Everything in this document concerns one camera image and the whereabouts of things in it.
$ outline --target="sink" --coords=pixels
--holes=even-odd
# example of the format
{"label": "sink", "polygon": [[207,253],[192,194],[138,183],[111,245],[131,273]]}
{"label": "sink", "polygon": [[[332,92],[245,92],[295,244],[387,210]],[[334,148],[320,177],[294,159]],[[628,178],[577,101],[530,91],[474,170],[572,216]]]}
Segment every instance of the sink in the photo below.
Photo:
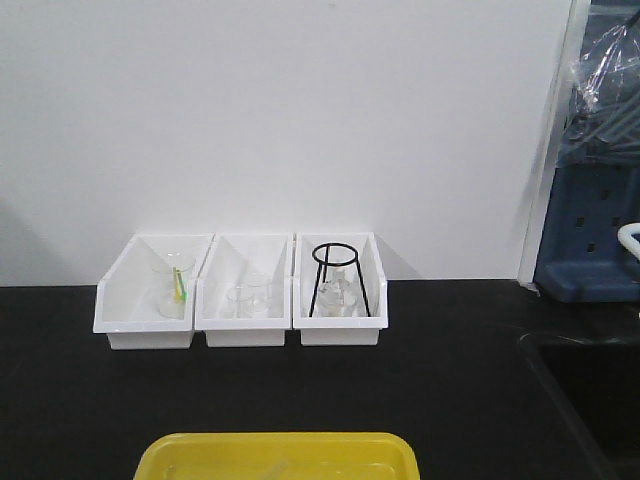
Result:
{"label": "sink", "polygon": [[532,367],[601,477],[640,479],[640,343],[535,345]]}

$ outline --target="metal ring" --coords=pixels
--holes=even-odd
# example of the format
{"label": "metal ring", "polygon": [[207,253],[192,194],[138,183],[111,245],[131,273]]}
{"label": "metal ring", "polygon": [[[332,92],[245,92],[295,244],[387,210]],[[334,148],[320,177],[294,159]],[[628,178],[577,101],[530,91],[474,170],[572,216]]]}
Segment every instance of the metal ring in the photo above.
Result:
{"label": "metal ring", "polygon": [[[318,253],[318,250],[322,248],[330,248],[330,247],[341,247],[341,248],[346,248],[347,250],[351,250],[353,252],[353,258],[346,262],[329,262],[329,261],[321,260],[317,257],[316,253]],[[323,243],[322,245],[318,245],[316,248],[314,248],[311,255],[313,256],[313,259],[316,262],[318,262],[320,265],[325,265],[327,267],[346,267],[347,265],[351,265],[352,263],[358,260],[358,251],[355,248],[353,248],[351,245],[347,245],[346,243]]]}

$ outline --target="clear plastic wrap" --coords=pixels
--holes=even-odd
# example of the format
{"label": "clear plastic wrap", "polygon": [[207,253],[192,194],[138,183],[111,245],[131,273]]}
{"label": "clear plastic wrap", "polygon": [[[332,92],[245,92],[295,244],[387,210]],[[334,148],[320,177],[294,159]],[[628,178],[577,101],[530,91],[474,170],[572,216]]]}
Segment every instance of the clear plastic wrap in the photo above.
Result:
{"label": "clear plastic wrap", "polygon": [[592,7],[582,55],[572,68],[575,89],[560,166],[640,165],[640,11],[636,9]]}

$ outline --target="yellow tray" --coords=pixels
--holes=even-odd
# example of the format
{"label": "yellow tray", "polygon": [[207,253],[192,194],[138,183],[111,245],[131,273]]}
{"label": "yellow tray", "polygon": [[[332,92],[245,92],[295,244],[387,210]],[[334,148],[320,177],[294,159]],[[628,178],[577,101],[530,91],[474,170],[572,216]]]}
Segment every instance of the yellow tray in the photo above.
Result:
{"label": "yellow tray", "polygon": [[176,433],[154,442],[134,480],[419,480],[390,433]]}

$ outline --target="white plastic bin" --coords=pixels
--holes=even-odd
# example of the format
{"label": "white plastic bin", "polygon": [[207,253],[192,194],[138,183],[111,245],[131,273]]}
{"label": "white plastic bin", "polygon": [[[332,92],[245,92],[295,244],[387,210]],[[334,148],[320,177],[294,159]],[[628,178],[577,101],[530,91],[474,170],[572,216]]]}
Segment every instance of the white plastic bin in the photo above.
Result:
{"label": "white plastic bin", "polygon": [[[293,234],[217,235],[196,295],[195,328],[205,332],[207,345],[284,345],[285,330],[291,329],[292,262]],[[269,299],[247,313],[228,296],[245,288],[247,277],[255,274],[269,280]]]}
{"label": "white plastic bin", "polygon": [[[114,350],[189,348],[195,284],[212,239],[211,234],[134,235],[98,283],[94,333],[106,333]],[[179,318],[167,318],[158,307],[173,279],[161,259],[172,255],[190,259],[186,264],[191,265],[183,274],[186,300]]]}
{"label": "white plastic bin", "polygon": [[[344,267],[345,279],[358,294],[353,316],[319,316],[314,308],[313,317],[309,310],[313,297],[318,263],[313,259],[313,249],[330,242],[346,243],[358,252],[362,275],[369,301],[371,316],[367,316],[361,294],[355,264]],[[340,249],[331,250],[331,261],[343,262],[350,253]],[[331,279],[335,269],[328,268]],[[373,233],[353,234],[298,234],[296,237],[295,273],[293,278],[293,328],[300,330],[303,345],[376,345],[381,329],[389,325],[387,314],[387,280],[382,270]]]}

